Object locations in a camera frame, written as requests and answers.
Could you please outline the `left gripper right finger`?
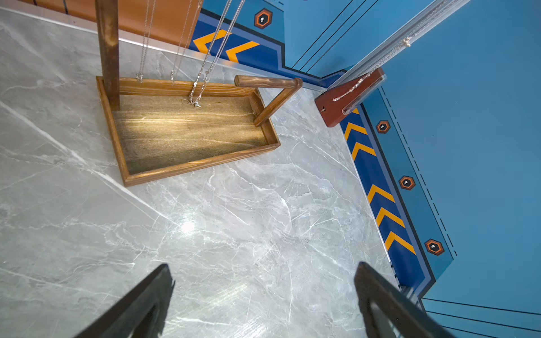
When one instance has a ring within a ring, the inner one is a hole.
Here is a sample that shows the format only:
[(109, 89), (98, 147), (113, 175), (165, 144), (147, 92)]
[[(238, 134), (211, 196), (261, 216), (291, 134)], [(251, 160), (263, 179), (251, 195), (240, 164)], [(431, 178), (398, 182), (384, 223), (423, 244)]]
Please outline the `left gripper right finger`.
[(368, 337), (452, 336), (368, 263), (359, 263), (354, 285)]

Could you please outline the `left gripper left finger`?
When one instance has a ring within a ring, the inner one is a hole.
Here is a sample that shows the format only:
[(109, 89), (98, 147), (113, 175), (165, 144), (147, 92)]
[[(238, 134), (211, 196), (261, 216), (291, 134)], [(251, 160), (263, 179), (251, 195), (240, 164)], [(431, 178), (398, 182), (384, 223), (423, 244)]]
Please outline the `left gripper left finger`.
[(160, 337), (175, 281), (163, 263), (78, 337)]

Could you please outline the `wooden jewelry display stand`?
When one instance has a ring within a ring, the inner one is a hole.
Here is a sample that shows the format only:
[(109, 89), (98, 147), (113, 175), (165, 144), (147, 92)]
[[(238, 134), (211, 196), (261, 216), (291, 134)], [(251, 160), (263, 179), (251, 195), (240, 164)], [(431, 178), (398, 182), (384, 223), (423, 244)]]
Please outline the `wooden jewelry display stand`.
[(300, 78), (238, 75), (212, 83), (206, 56), (192, 82), (121, 77), (118, 2), (95, 4), (102, 74), (97, 89), (126, 187), (247, 159), (280, 146), (272, 115)]

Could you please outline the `red corner block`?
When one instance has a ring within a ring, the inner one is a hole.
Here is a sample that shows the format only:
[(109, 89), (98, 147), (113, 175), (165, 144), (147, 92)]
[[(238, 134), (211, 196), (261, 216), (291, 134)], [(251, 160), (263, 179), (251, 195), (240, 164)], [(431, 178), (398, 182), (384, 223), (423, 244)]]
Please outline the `red corner block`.
[(355, 108), (385, 80), (384, 70), (377, 68), (371, 73), (329, 89), (315, 98), (315, 105), (325, 125), (329, 128), (335, 127), (347, 115), (352, 114)]

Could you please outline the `right aluminium corner post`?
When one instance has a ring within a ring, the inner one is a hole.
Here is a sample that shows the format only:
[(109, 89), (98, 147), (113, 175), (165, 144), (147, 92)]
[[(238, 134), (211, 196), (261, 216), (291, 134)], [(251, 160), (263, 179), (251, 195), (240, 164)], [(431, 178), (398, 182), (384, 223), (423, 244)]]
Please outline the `right aluminium corner post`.
[(329, 89), (338, 87), (366, 73), (372, 74), (377, 68), (397, 56), (404, 49), (410, 48), (414, 42), (450, 17), (469, 0), (439, 0), (432, 1), (419, 14), (404, 24), (398, 31), (382, 42), (371, 53), (365, 56), (354, 67), (348, 70)]

